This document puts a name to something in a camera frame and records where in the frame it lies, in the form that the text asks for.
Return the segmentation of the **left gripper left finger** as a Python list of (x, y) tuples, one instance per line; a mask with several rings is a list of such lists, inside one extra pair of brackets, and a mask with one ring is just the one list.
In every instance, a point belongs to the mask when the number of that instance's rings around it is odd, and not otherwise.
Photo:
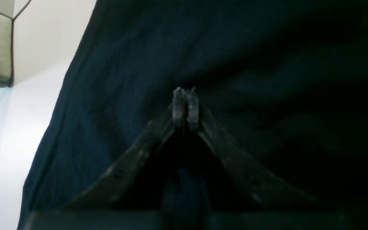
[(134, 143), (105, 172), (63, 207), (65, 210), (102, 209), (118, 203), (134, 185), (146, 162), (176, 131), (184, 127), (186, 91), (176, 88), (171, 105), (152, 119)]

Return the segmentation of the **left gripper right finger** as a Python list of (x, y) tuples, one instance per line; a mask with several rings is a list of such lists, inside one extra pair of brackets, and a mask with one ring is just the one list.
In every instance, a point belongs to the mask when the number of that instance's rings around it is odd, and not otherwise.
[(187, 90), (187, 122), (209, 147), (237, 189), (263, 208), (315, 208), (318, 200), (276, 176), (242, 148), (235, 137)]

